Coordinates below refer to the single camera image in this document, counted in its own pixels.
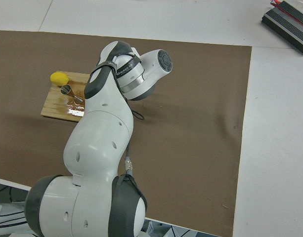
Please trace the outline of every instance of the brown paper sheet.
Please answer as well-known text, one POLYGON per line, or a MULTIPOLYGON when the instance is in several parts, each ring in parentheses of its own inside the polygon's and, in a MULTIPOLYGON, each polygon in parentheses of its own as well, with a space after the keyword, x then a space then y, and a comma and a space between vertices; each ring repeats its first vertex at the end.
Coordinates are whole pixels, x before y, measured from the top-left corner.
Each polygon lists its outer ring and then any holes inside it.
POLYGON ((146 118, 134 121, 131 159, 147 217, 232 236, 251 47, 0 31, 0 178, 69 175, 62 154, 76 124, 40 115, 49 76, 89 73, 114 40, 173 59, 155 92, 131 103, 146 118))

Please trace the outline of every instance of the white tabletop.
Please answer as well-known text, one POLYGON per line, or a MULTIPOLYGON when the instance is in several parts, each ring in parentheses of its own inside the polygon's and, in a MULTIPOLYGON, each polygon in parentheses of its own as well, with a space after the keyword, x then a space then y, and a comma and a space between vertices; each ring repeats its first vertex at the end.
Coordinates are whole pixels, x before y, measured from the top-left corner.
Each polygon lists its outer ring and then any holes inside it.
POLYGON ((260 23, 271 8, 270 0, 0 0, 0 30, 253 46, 233 236, 303 237, 303 56, 260 23))

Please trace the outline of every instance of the red cable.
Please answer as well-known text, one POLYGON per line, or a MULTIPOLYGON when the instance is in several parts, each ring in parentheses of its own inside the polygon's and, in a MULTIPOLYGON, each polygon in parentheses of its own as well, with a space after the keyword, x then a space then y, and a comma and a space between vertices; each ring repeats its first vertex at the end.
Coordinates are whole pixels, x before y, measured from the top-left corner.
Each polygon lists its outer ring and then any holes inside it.
POLYGON ((294 20, 296 20, 297 22, 299 22, 302 26, 303 26, 303 22, 296 19, 294 16, 292 16, 290 13, 288 13, 286 10, 284 10, 281 6, 279 6, 279 4, 274 4, 274 3, 271 3, 272 6, 275 6, 277 7, 278 9, 280 9, 281 11, 283 11, 284 13, 286 13, 287 15, 289 15, 291 18, 293 18, 294 20))

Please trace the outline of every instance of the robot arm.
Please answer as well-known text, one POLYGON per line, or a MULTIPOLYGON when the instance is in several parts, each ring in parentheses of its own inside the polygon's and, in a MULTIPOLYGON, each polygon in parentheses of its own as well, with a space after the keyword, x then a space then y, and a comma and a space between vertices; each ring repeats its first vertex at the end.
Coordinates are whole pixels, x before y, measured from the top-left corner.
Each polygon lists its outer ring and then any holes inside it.
POLYGON ((146 199, 131 175, 117 175, 133 130, 124 97, 146 98, 171 70, 164 50, 139 56, 121 41, 102 50, 85 88, 85 114, 64 150, 72 177, 44 177, 27 196, 25 216, 39 237, 139 235, 146 199))

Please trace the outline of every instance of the screw hole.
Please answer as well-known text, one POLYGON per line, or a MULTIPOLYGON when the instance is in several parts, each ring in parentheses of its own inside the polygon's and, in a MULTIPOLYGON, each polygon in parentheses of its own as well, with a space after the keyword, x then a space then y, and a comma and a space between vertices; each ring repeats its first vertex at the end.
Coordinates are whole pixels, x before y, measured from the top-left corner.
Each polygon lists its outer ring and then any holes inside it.
POLYGON ((85 220, 84 222, 83 222, 83 228, 87 228, 88 227, 88 223, 87 223, 87 220, 85 220))
POLYGON ((66 211, 66 212, 64 213, 63 220, 64 220, 64 221, 67 221, 67 220, 68 220, 68 217, 69 217, 69 213, 66 211))
POLYGON ((76 154, 76 161, 77 161, 77 162, 80 161, 80 153, 79 153, 79 152, 77 152, 77 154, 76 154))

